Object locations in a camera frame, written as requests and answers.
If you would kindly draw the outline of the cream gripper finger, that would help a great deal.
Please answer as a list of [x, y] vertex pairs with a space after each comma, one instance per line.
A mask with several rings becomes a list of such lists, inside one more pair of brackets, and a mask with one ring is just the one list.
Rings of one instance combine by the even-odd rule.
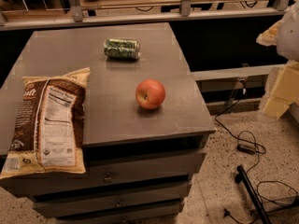
[[299, 104], [299, 62], [288, 61], [273, 68], [267, 77], [261, 112], [279, 119], [292, 104]]

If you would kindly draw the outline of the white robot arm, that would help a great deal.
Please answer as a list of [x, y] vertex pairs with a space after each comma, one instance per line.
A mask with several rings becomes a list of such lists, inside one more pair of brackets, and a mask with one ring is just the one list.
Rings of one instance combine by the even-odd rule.
[[266, 95], [260, 110], [267, 117], [279, 119], [293, 104], [299, 103], [299, 2], [296, 1], [281, 20], [259, 34], [256, 42], [263, 46], [276, 46], [278, 55], [287, 63], [268, 76]]

